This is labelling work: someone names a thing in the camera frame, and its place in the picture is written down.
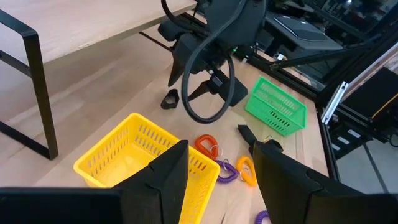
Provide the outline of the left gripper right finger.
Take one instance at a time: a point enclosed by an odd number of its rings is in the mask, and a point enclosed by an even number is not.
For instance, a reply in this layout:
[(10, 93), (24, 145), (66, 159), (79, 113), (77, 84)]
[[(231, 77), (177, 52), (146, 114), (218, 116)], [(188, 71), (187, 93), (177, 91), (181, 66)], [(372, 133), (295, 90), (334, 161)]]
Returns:
[(258, 186), (272, 223), (343, 224), (345, 197), (361, 192), (285, 155), (276, 141), (252, 144)]

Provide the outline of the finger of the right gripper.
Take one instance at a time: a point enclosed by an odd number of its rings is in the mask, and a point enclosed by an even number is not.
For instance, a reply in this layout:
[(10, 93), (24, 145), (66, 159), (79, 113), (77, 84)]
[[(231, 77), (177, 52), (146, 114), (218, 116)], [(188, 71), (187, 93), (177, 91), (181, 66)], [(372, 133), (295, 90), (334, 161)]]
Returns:
[(188, 96), (188, 101), (205, 94), (219, 95), (224, 101), (227, 101), (231, 95), (229, 105), (236, 106), (247, 94), (248, 89), (234, 76), (234, 88), (231, 94), (231, 79), (228, 78), (221, 70), (214, 70), (209, 80), (202, 82), (199, 87)]
[(158, 27), (158, 33), (168, 42), (173, 42), (171, 46), (171, 52), (173, 57), (172, 70), (169, 77), (168, 87), (171, 87), (181, 77), (183, 73), (183, 64), (180, 63), (175, 56), (175, 47), (182, 34), (187, 33), (187, 30), (179, 27), (170, 20), (166, 20), (160, 23)]

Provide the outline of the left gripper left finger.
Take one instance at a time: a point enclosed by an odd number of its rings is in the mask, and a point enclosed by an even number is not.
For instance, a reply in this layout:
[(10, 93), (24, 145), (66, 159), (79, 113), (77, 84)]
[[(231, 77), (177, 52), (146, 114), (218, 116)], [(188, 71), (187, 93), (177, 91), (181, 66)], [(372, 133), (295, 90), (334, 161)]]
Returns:
[(188, 180), (188, 141), (181, 140), (115, 185), (123, 224), (178, 224)]

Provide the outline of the purple coil wrist keychain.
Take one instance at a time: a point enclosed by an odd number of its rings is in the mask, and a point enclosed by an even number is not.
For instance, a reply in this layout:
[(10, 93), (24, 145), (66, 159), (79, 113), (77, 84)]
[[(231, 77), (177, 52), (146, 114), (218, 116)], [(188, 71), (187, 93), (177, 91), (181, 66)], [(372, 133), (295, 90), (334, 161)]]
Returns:
[(255, 219), (254, 219), (254, 224), (262, 224), (263, 219), (269, 218), (269, 213), (267, 210), (260, 211)]
[(239, 172), (237, 171), (237, 169), (232, 166), (229, 162), (224, 162), (224, 161), (220, 161), (220, 160), (215, 160), (215, 162), (224, 170), (228, 171), (230, 173), (229, 176), (227, 177), (222, 177), (222, 176), (218, 176), (217, 177), (217, 183), (220, 184), (228, 184), (232, 181), (234, 181), (235, 179), (238, 178), (239, 176)]

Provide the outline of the yellow plastic basket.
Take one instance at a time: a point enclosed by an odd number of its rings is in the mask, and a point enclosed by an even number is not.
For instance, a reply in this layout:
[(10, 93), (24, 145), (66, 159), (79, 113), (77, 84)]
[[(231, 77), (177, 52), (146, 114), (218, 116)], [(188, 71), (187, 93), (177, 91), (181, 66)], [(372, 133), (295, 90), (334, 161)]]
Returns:
[[(138, 113), (130, 114), (73, 165), (90, 187), (113, 187), (143, 169), (179, 140)], [(200, 224), (220, 166), (193, 147), (180, 224)]]

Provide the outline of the orange coil wrist keychain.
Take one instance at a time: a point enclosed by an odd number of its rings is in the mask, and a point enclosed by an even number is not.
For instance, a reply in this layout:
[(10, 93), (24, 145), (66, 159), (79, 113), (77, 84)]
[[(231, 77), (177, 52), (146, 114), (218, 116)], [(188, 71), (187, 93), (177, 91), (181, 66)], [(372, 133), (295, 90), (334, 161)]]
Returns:
[(257, 177), (252, 159), (248, 156), (240, 157), (236, 162), (236, 170), (242, 181), (249, 186), (257, 185)]

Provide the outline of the red coil wrist keychain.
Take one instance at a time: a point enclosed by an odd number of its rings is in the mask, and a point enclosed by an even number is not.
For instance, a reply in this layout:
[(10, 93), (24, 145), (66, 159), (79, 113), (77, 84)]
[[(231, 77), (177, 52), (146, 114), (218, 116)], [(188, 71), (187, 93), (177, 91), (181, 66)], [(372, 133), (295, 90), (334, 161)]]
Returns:
[[(208, 142), (210, 144), (210, 148), (207, 149), (202, 144), (203, 142)], [(216, 158), (218, 157), (218, 142), (210, 134), (203, 134), (196, 138), (195, 149), (201, 152), (203, 155), (209, 157), (210, 159), (216, 160)]]

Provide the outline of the green plastic basket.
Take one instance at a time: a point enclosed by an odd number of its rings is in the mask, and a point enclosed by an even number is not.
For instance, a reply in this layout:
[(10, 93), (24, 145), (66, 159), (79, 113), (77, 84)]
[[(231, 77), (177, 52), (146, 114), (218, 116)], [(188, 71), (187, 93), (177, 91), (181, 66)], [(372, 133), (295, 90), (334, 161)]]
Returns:
[(254, 85), (245, 109), (283, 136), (307, 127), (306, 105), (264, 77)]

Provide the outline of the dark grey cabinet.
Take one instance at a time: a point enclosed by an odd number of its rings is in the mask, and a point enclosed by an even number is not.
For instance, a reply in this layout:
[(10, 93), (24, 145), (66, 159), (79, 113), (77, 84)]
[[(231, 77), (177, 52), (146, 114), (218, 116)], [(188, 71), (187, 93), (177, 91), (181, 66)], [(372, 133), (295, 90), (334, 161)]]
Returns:
[(287, 16), (276, 16), (269, 23), (303, 49), (334, 51), (343, 48), (308, 22)]

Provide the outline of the black case yellow stripe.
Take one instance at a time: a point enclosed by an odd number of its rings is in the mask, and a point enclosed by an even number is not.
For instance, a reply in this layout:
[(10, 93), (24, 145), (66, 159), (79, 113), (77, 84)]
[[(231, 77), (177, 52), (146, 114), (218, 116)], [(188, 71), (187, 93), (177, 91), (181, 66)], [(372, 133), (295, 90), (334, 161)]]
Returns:
[(398, 74), (388, 68), (380, 69), (343, 104), (374, 121), (388, 116), (398, 117)]

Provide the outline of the black aluminium table frame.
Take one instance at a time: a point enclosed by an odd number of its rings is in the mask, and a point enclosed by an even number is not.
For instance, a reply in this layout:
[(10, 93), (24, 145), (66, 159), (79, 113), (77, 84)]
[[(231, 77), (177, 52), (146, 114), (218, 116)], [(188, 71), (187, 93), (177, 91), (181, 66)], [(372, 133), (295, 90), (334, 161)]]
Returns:
[[(276, 39), (274, 39), (273, 44), (270, 44), (270, 50), (266, 50), (266, 52), (273, 51), (275, 48), (282, 45), (283, 41), (286, 42), (286, 39), (289, 39), (290, 42), (295, 41), (293, 39), (295, 36), (274, 19), (275, 17), (282, 16), (283, 15), (273, 12), (268, 12), (265, 15), (265, 25), (263, 25), (263, 29), (270, 34), (277, 36)], [(381, 28), (378, 28), (379, 33), (377, 35), (375, 33), (372, 39), (369, 38), (368, 41), (354, 45), (354, 47), (351, 47), (350, 49), (341, 49), (308, 57), (278, 61), (266, 60), (266, 58), (260, 57), (257, 53), (254, 53), (254, 50), (252, 53), (249, 53), (248, 47), (246, 47), (247, 50), (238, 49), (237, 51), (237, 57), (239, 59), (243, 59), (244, 56), (248, 54), (248, 64), (281, 82), (281, 84), (287, 86), (290, 90), (293, 90), (312, 101), (318, 122), (317, 127), (319, 128), (319, 139), (321, 139), (322, 143), (322, 146), (320, 147), (322, 152), (320, 161), (322, 168), (321, 171), (326, 171), (329, 177), (336, 180), (340, 180), (338, 168), (336, 166), (336, 158), (331, 148), (329, 130), (327, 130), (326, 124), (321, 122), (320, 112), (324, 109), (323, 107), (326, 105), (326, 101), (332, 99), (331, 91), (334, 88), (337, 88), (339, 81), (352, 79), (351, 84), (354, 84), (354, 78), (359, 78), (359, 70), (362, 68), (364, 69), (364, 64), (366, 62), (370, 63), (370, 60), (376, 59), (378, 56), (382, 57), (381, 53), (387, 54), (387, 48), (393, 48), (393, 41), (398, 40), (398, 14), (394, 21), (392, 19), (389, 21), (390, 23), (388, 25), (386, 19), (382, 19), (382, 21), (385, 21), (385, 24), (380, 25)], [(347, 62), (344, 62), (345, 64), (341, 67), (332, 70), (330, 76), (334, 75), (335, 77), (330, 78), (329, 84), (327, 84), (322, 91), (310, 86), (310, 84), (304, 82), (301, 78), (293, 75), (292, 72), (284, 70), (285, 68), (320, 62), (322, 60), (329, 60), (335, 57), (349, 57), (349, 55), (358, 56), (355, 56), (352, 60), (347, 60)], [(337, 106), (336, 113), (337, 116), (340, 117), (340, 121), (348, 123), (358, 131), (362, 131), (365, 136), (370, 136), (369, 138), (377, 139), (383, 143), (389, 140), (389, 136), (383, 135), (375, 128), (373, 118), (366, 118), (341, 103)]]

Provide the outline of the white aluminium bracket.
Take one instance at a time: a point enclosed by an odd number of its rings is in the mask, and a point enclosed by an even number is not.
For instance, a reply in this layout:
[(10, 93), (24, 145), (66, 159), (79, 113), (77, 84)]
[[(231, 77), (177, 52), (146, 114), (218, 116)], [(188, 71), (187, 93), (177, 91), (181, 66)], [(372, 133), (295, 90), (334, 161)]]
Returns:
[(335, 112), (337, 106), (339, 105), (342, 97), (345, 94), (346, 89), (348, 88), (349, 83), (343, 81), (338, 88), (335, 90), (333, 96), (328, 102), (326, 108), (323, 110), (323, 114), (321, 116), (321, 122), (325, 125), (329, 123), (329, 121), (333, 117), (333, 113)]

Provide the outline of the wooden shelf riser black frame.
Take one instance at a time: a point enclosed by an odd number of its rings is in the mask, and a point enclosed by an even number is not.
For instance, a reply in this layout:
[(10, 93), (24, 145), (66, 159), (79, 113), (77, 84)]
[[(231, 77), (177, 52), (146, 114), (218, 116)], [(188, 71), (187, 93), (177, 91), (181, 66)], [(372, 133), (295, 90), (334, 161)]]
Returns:
[(33, 86), (46, 144), (0, 121), (0, 132), (48, 160), (58, 156), (46, 73), (166, 19), (161, 0), (0, 0), (0, 86), (7, 72)]

